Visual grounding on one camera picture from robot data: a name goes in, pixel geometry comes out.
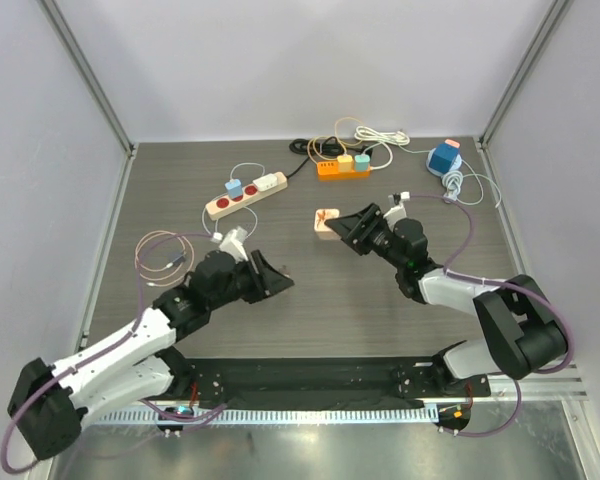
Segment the pink cube socket adapter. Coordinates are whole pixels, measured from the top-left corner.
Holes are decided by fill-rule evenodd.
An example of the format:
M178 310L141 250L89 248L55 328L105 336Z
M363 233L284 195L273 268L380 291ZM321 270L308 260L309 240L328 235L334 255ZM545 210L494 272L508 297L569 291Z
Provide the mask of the pink cube socket adapter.
M331 241L339 240L340 237L330 227L326 221L340 216L340 210L337 208L319 208L314 215L314 232L320 240Z

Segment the beige red power strip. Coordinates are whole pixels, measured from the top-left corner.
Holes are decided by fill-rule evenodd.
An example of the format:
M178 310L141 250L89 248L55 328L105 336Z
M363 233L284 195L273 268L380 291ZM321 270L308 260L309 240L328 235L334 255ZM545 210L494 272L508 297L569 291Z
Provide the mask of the beige red power strip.
M277 187L265 192L258 192L252 181L249 184L242 185L243 195L241 198L231 200L226 192L218 198L209 201L205 205L206 213L212 220L219 220L286 189L288 186L287 177L282 172L275 172L275 174L279 178L279 185Z

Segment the white charger plug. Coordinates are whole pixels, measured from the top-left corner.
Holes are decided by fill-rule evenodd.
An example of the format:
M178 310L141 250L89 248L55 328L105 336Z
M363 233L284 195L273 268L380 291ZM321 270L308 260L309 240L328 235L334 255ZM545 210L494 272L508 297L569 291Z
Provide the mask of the white charger plug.
M253 185L258 192L271 190L279 185L279 178L275 173L269 173L253 180Z

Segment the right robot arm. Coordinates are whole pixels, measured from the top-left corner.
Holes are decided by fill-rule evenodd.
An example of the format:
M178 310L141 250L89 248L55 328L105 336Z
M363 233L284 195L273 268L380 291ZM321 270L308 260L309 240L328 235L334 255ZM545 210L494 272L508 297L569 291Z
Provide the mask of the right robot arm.
M438 393L454 395L477 375L520 380L531 373L557 372L571 362L570 332L532 277L479 278L436 263L422 224L408 217L403 205L382 212L370 204L325 225L357 254L375 253L392 265L405 297L477 318L480 339L435 355L430 375Z

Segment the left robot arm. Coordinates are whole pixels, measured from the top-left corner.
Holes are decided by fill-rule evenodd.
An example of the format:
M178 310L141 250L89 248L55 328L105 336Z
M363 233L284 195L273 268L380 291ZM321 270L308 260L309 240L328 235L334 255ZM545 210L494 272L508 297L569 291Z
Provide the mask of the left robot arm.
M254 304L293 287L260 251L244 258L214 250L175 287L142 307L129 324L72 356L25 364L7 406L11 422L0 459L19 432L35 461L68 449L102 415L127 403L165 394L178 400L192 387L192 370L175 344L206 326L213 311L242 300Z

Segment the yellow charger plug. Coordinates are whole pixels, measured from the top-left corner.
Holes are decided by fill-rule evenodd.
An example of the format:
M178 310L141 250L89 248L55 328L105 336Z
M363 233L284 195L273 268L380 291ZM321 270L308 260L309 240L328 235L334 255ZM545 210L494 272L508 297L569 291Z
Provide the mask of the yellow charger plug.
M354 170L354 167L353 167L354 159L351 155L349 155L349 154L339 155L336 158L336 161L337 161L339 173L347 173L347 172L351 172Z

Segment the teal charger plug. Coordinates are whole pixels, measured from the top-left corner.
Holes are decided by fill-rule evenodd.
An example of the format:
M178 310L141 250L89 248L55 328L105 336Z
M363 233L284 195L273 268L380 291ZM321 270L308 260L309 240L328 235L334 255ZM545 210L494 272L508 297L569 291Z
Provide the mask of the teal charger plug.
M362 153L354 156L354 170L356 172L367 172L370 169L370 156Z

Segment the light blue charger plug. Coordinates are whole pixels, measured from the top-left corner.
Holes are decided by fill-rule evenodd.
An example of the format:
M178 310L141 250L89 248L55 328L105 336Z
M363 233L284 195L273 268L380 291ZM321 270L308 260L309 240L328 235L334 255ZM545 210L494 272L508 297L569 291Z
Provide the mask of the light blue charger plug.
M227 191L227 196L231 200L241 198L243 195L243 188L239 179L230 179L228 182L225 183L225 188Z

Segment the blue cube socket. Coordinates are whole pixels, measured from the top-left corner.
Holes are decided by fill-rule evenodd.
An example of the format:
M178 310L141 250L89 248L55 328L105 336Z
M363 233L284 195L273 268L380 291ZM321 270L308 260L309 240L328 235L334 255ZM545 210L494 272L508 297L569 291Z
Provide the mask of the blue cube socket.
M459 149L440 144L430 150L426 160L427 170L435 176L442 177L445 174L458 170L462 159Z

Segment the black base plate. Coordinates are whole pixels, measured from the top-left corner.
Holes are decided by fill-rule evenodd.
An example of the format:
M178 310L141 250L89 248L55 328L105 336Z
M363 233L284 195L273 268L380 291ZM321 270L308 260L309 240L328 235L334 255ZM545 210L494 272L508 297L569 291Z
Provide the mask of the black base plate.
M193 359L156 400L228 413L409 413L434 398L486 398L485 374L456 380L434 357Z

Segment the right aluminium frame post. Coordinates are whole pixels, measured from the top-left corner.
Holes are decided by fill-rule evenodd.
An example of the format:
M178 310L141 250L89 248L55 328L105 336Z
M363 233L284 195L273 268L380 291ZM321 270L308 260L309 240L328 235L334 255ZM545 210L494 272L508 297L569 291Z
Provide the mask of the right aluminium frame post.
M516 97L530 78L572 4L571 0L553 0L550 2L548 10L543 15L538 28L525 49L483 133L478 137L478 143L482 149L486 149L494 139Z

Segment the aluminium frame post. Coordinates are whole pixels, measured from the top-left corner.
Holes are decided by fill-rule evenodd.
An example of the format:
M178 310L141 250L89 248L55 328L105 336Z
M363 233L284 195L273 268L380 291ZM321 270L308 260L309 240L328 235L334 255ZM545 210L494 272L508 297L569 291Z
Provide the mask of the aluminium frame post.
M486 149L494 139L516 97L530 78L572 4L571 0L553 0L550 2L548 10L543 15L538 28L525 49L483 133L478 137L478 143L482 149Z
M54 0L39 0L37 4L48 19L51 28L60 40L114 137L121 145L125 154L131 156L134 152L134 142L126 133L59 4Z

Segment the left aluminium frame post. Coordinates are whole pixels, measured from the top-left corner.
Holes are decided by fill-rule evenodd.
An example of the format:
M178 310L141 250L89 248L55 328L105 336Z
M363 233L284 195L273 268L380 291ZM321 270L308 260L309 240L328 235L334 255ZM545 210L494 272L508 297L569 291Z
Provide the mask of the left aluminium frame post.
M134 142L126 133L59 4L54 0L39 0L37 4L48 19L51 28L60 40L114 137L121 145L125 154L131 156L134 152Z

